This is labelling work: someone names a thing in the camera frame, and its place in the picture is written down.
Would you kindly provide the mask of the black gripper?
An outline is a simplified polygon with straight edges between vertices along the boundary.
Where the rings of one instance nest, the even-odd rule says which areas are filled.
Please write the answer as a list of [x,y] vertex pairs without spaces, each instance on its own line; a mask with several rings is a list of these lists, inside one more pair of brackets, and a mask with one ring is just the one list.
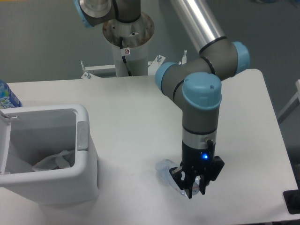
[[205,142],[204,149],[191,148],[182,141],[180,167],[169,169],[169,173],[179,189],[185,191],[189,199],[198,190],[196,176],[200,176],[199,190],[204,195],[210,181],[215,181],[223,169],[225,163],[221,157],[214,157],[214,151],[215,144],[212,140]]

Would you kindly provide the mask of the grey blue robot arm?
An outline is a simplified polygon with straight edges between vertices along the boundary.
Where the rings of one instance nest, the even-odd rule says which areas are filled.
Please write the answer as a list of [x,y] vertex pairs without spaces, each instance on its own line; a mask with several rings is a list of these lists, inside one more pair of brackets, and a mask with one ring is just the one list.
[[[185,27],[199,58],[187,63],[166,62],[155,73],[160,91],[182,110],[181,163],[160,162],[160,176],[191,198],[205,194],[224,162],[215,155],[221,82],[248,69],[248,49],[230,42],[204,0],[173,0],[171,5]],[[113,46],[117,76],[148,74],[144,46],[154,34],[152,19],[138,0],[76,0],[86,27],[103,26]]]

